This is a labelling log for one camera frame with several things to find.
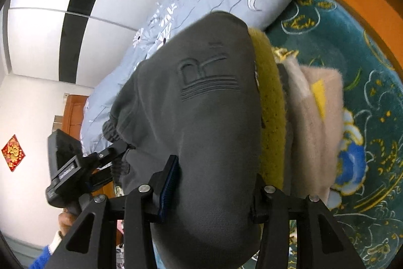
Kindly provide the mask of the blue sleeve forearm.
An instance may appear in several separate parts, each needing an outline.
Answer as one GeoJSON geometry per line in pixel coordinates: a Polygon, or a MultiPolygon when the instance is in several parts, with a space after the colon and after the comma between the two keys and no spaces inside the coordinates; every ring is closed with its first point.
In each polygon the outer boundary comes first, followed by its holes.
{"type": "Polygon", "coordinates": [[[29,269],[44,269],[51,255],[55,252],[62,239],[63,235],[61,231],[57,231],[53,241],[44,247],[42,253],[33,261],[33,263],[29,266],[29,269]]]}

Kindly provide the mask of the person's left hand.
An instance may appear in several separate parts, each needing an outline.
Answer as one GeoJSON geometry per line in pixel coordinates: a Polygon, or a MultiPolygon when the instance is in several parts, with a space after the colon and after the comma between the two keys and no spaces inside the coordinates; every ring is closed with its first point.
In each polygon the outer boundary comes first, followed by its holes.
{"type": "Polygon", "coordinates": [[[59,230],[61,237],[64,237],[73,226],[77,219],[77,215],[70,213],[67,209],[64,209],[58,216],[59,230]]]}

